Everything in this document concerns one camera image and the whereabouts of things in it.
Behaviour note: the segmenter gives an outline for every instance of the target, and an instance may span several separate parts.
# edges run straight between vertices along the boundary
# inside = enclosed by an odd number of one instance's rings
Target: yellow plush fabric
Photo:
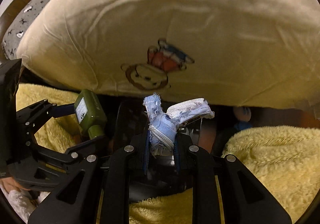
[[[17,111],[43,99],[58,105],[74,103],[78,94],[32,84],[19,84],[16,95]],[[74,136],[79,135],[75,115],[50,119],[36,134],[39,145],[64,153],[76,145]]]
[[[17,109],[47,98],[58,105],[73,103],[77,94],[43,86],[20,84]],[[38,144],[64,152],[79,134],[76,118],[51,119],[36,133]],[[251,128],[226,145],[267,187],[294,223],[320,187],[320,130],[288,126]],[[181,194],[130,205],[130,224],[192,223],[192,189]]]

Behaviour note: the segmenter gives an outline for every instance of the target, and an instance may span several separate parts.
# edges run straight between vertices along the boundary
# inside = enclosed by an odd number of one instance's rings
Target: silver screw
[[[189,150],[190,150],[191,152],[197,152],[197,151],[199,151],[199,147],[197,147],[197,146],[190,146],[190,147],[189,147]]]
[[[76,152],[73,152],[73,153],[71,153],[71,157],[76,159],[76,158],[78,158],[78,154]]]
[[[125,150],[126,152],[132,152],[132,151],[134,150],[134,147],[133,147],[133,146],[126,146],[126,147],[124,148],[124,150]]]
[[[89,156],[87,157],[87,161],[88,161],[89,163],[94,162],[96,159],[97,159],[97,157],[96,157],[95,155],[89,155]]]
[[[234,162],[236,158],[233,155],[227,155],[227,161]]]

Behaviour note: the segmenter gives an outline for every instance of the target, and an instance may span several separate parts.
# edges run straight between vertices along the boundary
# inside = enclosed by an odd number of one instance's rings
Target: white label
[[[84,98],[82,98],[79,105],[76,108],[76,115],[77,115],[79,124],[82,122],[87,112],[88,112],[87,105],[84,101]]]

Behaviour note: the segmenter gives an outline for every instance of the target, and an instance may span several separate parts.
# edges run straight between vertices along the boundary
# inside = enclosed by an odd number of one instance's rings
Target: green bottle
[[[103,130],[108,119],[96,94],[82,90],[74,106],[83,136],[94,139],[105,135]]]

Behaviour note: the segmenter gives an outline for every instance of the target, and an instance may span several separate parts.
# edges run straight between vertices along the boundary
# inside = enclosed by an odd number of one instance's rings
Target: rolled blue cloth
[[[167,113],[162,111],[161,99],[154,93],[143,101],[147,109],[150,126],[150,151],[153,155],[172,155],[174,140],[179,126],[194,117],[212,118],[207,101],[203,98],[185,101],[171,106]]]

